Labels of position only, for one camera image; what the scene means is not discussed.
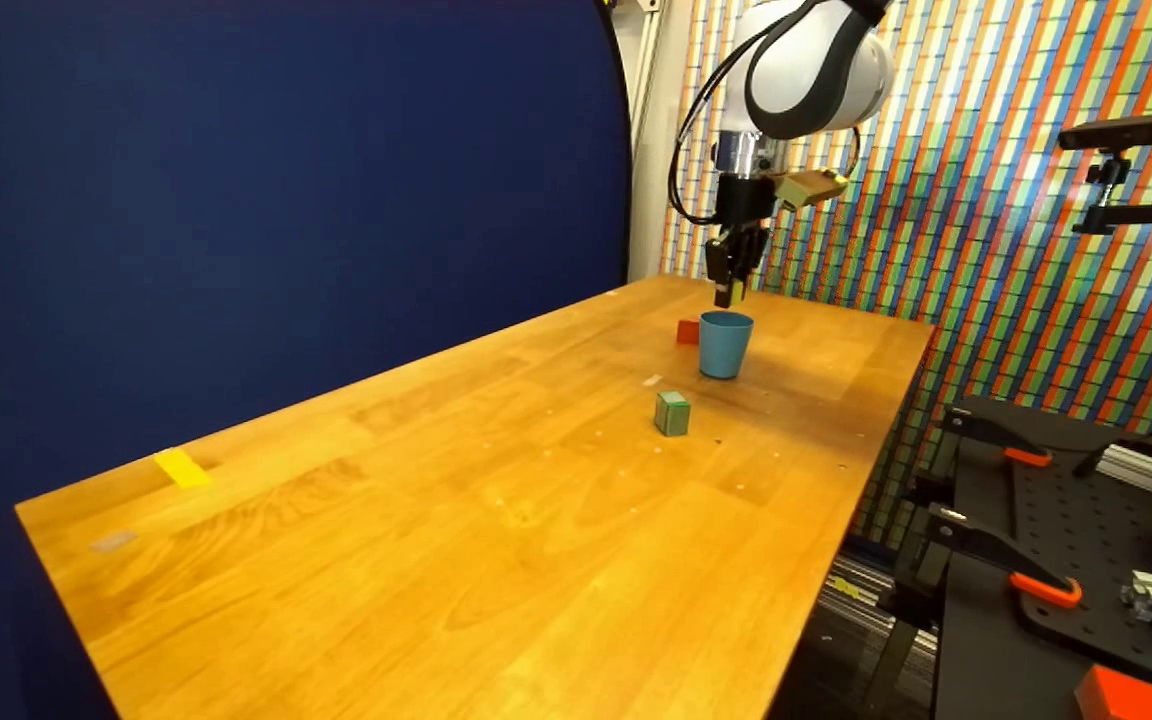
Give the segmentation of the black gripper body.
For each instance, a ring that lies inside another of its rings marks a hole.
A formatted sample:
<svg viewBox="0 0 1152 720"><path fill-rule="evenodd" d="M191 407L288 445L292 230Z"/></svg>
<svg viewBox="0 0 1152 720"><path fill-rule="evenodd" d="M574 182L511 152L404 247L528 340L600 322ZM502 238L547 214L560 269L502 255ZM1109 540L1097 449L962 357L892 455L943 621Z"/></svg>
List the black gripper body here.
<svg viewBox="0 0 1152 720"><path fill-rule="evenodd" d="M753 272L762 255L774 182L725 177L714 193L718 234L704 242L712 272Z"/></svg>

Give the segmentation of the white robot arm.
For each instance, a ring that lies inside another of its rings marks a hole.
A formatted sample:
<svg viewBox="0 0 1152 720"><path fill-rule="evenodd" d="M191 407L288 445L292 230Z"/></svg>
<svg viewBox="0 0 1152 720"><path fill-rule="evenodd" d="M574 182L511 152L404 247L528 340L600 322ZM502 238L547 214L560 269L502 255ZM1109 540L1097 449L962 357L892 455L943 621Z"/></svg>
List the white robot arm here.
<svg viewBox="0 0 1152 720"><path fill-rule="evenodd" d="M714 223L704 269L732 308L761 269L790 140L858 129L892 87L886 0L753 0L718 70Z"/></svg>

